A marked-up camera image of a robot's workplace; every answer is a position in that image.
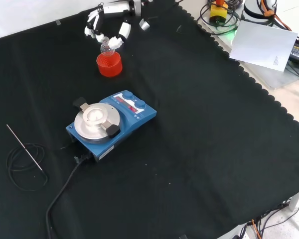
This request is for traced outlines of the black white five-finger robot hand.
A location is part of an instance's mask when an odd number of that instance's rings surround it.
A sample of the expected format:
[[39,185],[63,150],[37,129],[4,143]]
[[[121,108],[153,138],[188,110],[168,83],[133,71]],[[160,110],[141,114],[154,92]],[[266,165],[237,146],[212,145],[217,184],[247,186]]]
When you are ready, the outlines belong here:
[[[142,7],[148,3],[147,0],[115,0],[109,3],[100,3],[91,11],[87,17],[84,34],[101,43],[101,50],[112,52],[120,48],[131,32],[131,17],[140,17]],[[101,32],[102,21],[106,17],[123,17],[118,36],[111,38]]]

